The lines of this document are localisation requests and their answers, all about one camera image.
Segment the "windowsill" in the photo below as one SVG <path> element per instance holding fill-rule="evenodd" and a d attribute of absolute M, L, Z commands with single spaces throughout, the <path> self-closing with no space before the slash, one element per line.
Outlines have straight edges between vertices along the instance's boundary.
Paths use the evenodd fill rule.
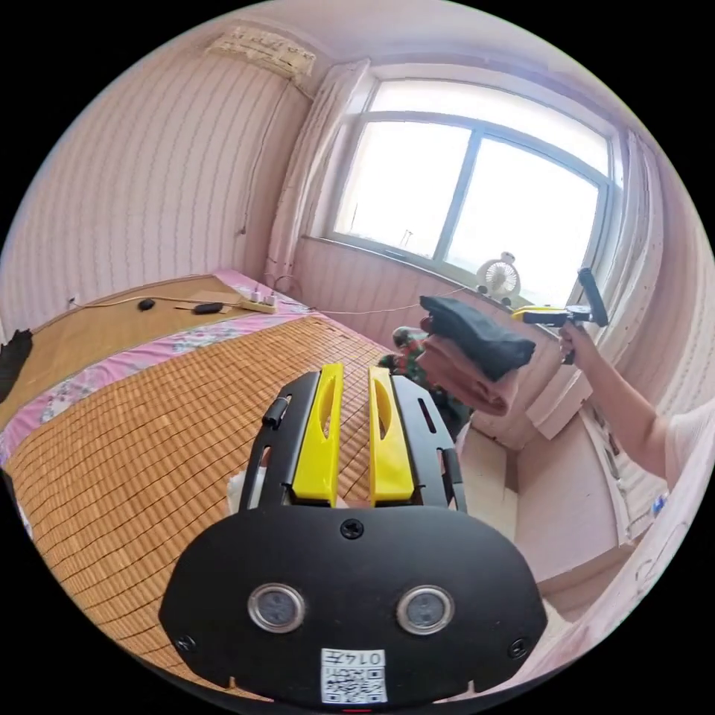
<path fill-rule="evenodd" d="M 502 311 L 503 313 L 506 313 L 507 315 L 511 315 L 514 312 L 511 308 L 504 305 L 503 303 L 500 303 L 497 300 L 493 300 L 492 298 L 489 298 L 488 296 L 481 294 L 478 290 L 476 290 L 472 287 L 469 287 L 468 285 L 464 285 L 463 283 L 460 283 L 453 279 L 447 278 L 439 273 L 436 273 L 435 271 L 429 270 L 428 268 L 424 268 L 423 266 L 419 266 L 414 263 L 410 263 L 409 261 L 404 261 L 400 258 L 397 258 L 396 256 L 386 255 L 380 251 L 371 251 L 368 248 L 363 248 L 362 246 L 355 246 L 353 244 L 348 244 L 343 241 L 335 241 L 332 238 L 322 238 L 320 236 L 312 236 L 312 235 L 305 235 L 305 234 L 301 238 L 307 238 L 310 241 L 320 241 L 325 244 L 339 246 L 341 248 L 345 248 L 345 249 L 351 250 L 351 251 L 368 253 L 370 255 L 375 256 L 376 258 L 381 258 L 384 261 L 391 261 L 392 263 L 400 264 L 402 266 L 405 266 L 406 268 L 417 271 L 419 273 L 423 273 L 424 275 L 430 276 L 431 278 L 435 278 L 435 279 L 445 283 L 447 286 L 461 288 L 464 290 L 465 293 L 468 293 L 469 295 L 472 295 L 472 296 L 476 296 L 479 300 L 484 301 L 490 307 L 497 308 L 499 311 Z M 537 330 L 538 332 L 542 333 L 544 336 L 547 336 L 551 340 L 559 339 L 556 332 L 550 330 L 545 325 L 531 325 L 531 327 L 534 328 L 535 330 Z"/>

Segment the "white curtain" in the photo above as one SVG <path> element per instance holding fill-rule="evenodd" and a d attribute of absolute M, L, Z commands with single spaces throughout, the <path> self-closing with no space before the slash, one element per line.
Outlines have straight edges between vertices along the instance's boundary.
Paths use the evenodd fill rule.
<path fill-rule="evenodd" d="M 273 221 L 265 269 L 266 279 L 272 279 L 268 285 L 273 285 L 280 276 L 289 276 L 293 270 L 311 184 L 369 67 L 369 60 L 335 65 L 318 90 L 290 158 Z"/>
<path fill-rule="evenodd" d="M 650 304 L 663 255 L 663 197 L 654 153 L 633 132 L 620 231 L 607 265 L 595 271 L 610 324 L 588 327 L 601 354 L 617 364 L 638 334 Z M 557 435 L 591 396 L 579 370 L 562 367 L 527 410 L 548 439 Z"/>

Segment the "screw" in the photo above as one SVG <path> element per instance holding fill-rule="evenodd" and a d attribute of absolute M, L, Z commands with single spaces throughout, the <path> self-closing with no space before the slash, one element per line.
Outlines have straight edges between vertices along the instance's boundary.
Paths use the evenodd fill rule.
<path fill-rule="evenodd" d="M 527 654 L 527 642 L 523 638 L 518 638 L 509 646 L 506 654 L 515 661 L 523 658 Z"/>
<path fill-rule="evenodd" d="M 174 641 L 174 646 L 176 646 L 177 650 L 182 653 L 190 653 L 196 649 L 194 639 L 188 635 L 183 635 L 181 638 L 177 638 Z"/>
<path fill-rule="evenodd" d="M 360 538 L 365 527 L 357 519 L 347 519 L 340 525 L 340 533 L 345 538 Z"/>

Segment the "electrical wire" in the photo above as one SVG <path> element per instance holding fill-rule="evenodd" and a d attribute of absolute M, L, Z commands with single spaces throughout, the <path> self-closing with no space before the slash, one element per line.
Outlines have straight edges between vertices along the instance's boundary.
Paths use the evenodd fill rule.
<path fill-rule="evenodd" d="M 271 295 L 276 296 L 276 298 L 283 303 L 296 303 L 293 299 L 288 297 L 287 299 L 284 298 L 280 293 L 276 293 L 275 286 L 276 284 L 284 279 L 284 278 L 290 278 L 295 281 L 295 278 L 289 275 L 286 276 L 279 276 L 274 282 L 273 286 L 274 288 L 272 289 Z M 456 288 L 455 290 L 450 290 L 447 293 L 440 293 L 438 298 L 444 298 L 447 296 L 452 296 L 455 293 L 460 293 L 462 290 L 468 290 L 468 288 L 461 287 L 461 288 Z M 132 303 L 132 302 L 140 302 L 142 300 L 164 300 L 164 301 L 169 301 L 172 303 L 193 303 L 195 305 L 202 305 L 203 303 L 206 303 L 206 300 L 196 300 L 196 299 L 191 299 L 191 298 L 177 298 L 176 296 L 173 297 L 168 297 L 168 296 L 132 296 L 131 298 L 123 298 L 121 300 L 115 300 L 115 301 L 110 301 L 106 303 L 88 303 L 85 305 L 82 305 L 80 303 L 75 302 L 74 300 L 70 300 L 70 305 L 79 308 L 79 309 L 85 309 L 85 308 L 112 308 L 115 305 L 123 305 L 124 303 Z M 223 302 L 223 304 L 227 308 L 242 308 L 244 306 L 244 301 L 238 302 L 238 303 L 227 303 Z M 419 303 L 413 303 L 412 305 L 402 305 L 400 308 L 382 308 L 381 310 L 376 310 L 376 311 L 321 311 L 319 308 L 315 307 L 309 307 L 309 311 L 314 311 L 316 313 L 322 313 L 324 315 L 375 315 L 375 314 L 380 314 L 380 313 L 397 313 L 399 311 L 408 311 L 411 308 L 419 308 L 420 304 Z"/>
<path fill-rule="evenodd" d="M 459 293 L 462 290 L 468 290 L 467 287 L 462 287 L 462 288 L 457 288 L 456 290 L 450 290 L 449 293 L 440 293 L 438 296 L 435 296 L 436 298 L 445 298 L 447 296 L 452 296 L 455 293 Z M 383 308 L 382 310 L 379 311 L 361 311 L 361 312 L 352 312 L 352 311 L 320 311 L 320 313 L 323 313 L 325 315 L 374 315 L 377 313 L 396 313 L 398 311 L 409 311 L 411 308 L 420 308 L 419 303 L 413 303 L 412 305 L 403 305 L 401 308 Z"/>
<path fill-rule="evenodd" d="M 169 301 L 172 303 L 193 303 L 195 305 L 202 305 L 203 303 L 206 303 L 206 300 L 195 300 L 192 298 L 176 298 L 174 296 L 173 298 L 169 298 L 167 296 L 132 296 L 131 298 L 123 298 L 122 300 L 114 300 L 108 303 L 87 303 L 85 305 L 82 305 L 80 303 L 75 302 L 74 300 L 71 300 L 69 302 L 70 305 L 75 306 L 76 308 L 80 308 L 82 310 L 85 310 L 86 308 L 112 308 L 115 305 L 123 305 L 124 303 L 138 303 L 142 300 L 165 300 Z M 228 306 L 229 308 L 240 308 L 242 306 L 241 303 L 225 303 L 225 306 Z"/>

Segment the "white fan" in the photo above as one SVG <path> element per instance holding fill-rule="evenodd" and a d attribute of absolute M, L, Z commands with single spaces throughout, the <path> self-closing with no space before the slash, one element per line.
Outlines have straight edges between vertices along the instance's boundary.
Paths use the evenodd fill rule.
<path fill-rule="evenodd" d="M 505 305 L 512 304 L 521 290 L 521 281 L 516 268 L 514 256 L 504 252 L 500 258 L 487 261 L 477 271 L 477 290 L 493 300 L 498 300 Z"/>

